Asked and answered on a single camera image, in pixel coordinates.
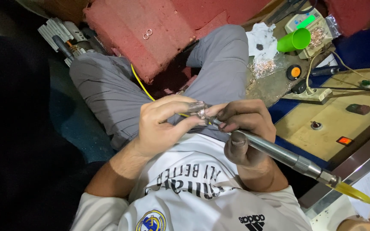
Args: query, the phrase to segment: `adidas logo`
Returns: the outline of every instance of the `adidas logo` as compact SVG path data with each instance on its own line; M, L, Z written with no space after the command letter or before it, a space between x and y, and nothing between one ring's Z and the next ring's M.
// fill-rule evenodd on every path
M249 229L249 231L262 231L265 225L265 216L252 215L247 217L239 217L239 221Z

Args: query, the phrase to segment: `plastic bag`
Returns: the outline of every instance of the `plastic bag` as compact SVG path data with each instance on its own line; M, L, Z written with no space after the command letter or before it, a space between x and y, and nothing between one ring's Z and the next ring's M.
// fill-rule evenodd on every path
M271 60L257 60L254 59L251 66L248 68L252 72L254 79L260 79L265 76L269 76L279 71L283 71L287 68L285 55L279 53Z
M332 39L341 35L336 20L332 15L328 15L325 20L318 21L309 28L309 32L311 33L311 42L306 47L306 50L310 56L322 49Z

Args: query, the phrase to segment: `hand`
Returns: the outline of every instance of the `hand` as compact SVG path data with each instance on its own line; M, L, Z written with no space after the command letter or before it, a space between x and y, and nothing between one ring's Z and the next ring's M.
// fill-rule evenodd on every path
M275 142L276 128L261 100L237 100L215 105L208 109L207 115L213 116L215 113L217 118L223 121L218 126L222 132L245 129L270 142ZM225 144L224 153L231 162L244 167L254 167L267 157L266 154L249 146L246 136L239 132L232 133Z
M197 115L183 119L177 125L167 119L177 113L194 113L206 108L203 101L170 95L141 106L139 134L132 141L135 151L140 155L152 158L158 153L170 149L191 128L206 124Z

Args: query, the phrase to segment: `yellow wire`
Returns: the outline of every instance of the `yellow wire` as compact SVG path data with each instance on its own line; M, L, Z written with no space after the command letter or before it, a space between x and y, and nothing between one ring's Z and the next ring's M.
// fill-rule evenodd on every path
M336 57L339 59L339 61L342 63L342 65L344 67L346 67L348 70L350 71L353 71L355 74L359 75L359 76L362 76L364 77L363 75L361 75L360 73L358 73L357 71L353 70L352 68L348 67L347 65L345 65L342 61L342 59L339 57L339 55L335 52L335 51L332 51L332 50L324 50L324 51L321 51L319 52L318 54L316 54L312 60L311 60L311 63L309 64L309 71L308 71L308 75L306 76L306 89L308 90L308 92L311 92L311 88L309 87L309 76L311 74L311 69L312 69L312 63L313 63L313 60L316 58L316 56L320 55L321 53L325 52L325 51L330 51L332 52L334 55L336 55Z
M143 86L143 84L141 83L141 80L139 79L139 77L136 75L136 72L134 70L134 66L131 64L131 68L132 68L132 72L134 73L134 76L136 77L136 80L138 80L138 83L141 85L142 89L145 91L145 93L148 95L148 97L150 99L152 99L152 101L155 101L155 99L148 93L148 91L145 89L145 87ZM185 116L185 117L189 117L189 115L185 115L185 114L179 114L181 116Z

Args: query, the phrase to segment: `digital scale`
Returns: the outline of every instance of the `digital scale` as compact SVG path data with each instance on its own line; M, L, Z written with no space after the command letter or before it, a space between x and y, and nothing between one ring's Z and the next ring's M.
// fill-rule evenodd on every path
M325 34L325 38L322 39L322 43L318 45L317 47L311 48L307 46L305 49L301 50L301 52L298 51L300 59L307 59L307 58L314 56L323 48L323 46L325 46L330 41L332 41L332 34L328 27L328 24L326 23L326 20L323 18L321 13L319 13L319 11L317 11L315 8L311 10L311 12L306 13L306 14L296 14L285 25L285 30L288 34L300 28L306 28L311 33L312 33L312 30L315 28L322 28Z

